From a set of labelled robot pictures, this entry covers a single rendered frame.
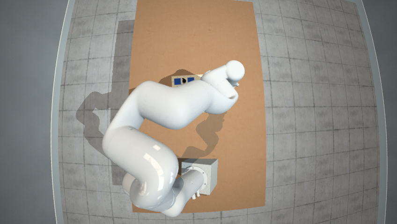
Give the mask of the blue and cream chessboard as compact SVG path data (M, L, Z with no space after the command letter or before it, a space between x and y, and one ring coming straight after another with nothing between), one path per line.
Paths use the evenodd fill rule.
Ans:
M182 76L172 76L172 87L177 87L179 85L188 83L193 80L200 80L202 75L182 75ZM185 83L183 83L182 78L186 80Z

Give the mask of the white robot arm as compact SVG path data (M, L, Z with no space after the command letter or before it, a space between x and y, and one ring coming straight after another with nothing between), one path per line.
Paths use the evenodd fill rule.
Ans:
M244 76L244 66L236 60L205 72L200 80L177 87L154 81L138 85L124 101L102 140L106 157L125 174L123 191L138 208L178 216L192 197L207 185L206 172L187 168L176 179L178 159L162 142L139 131L144 119L178 130L203 112L222 114L238 99L233 88ZM204 172L204 173L203 173Z

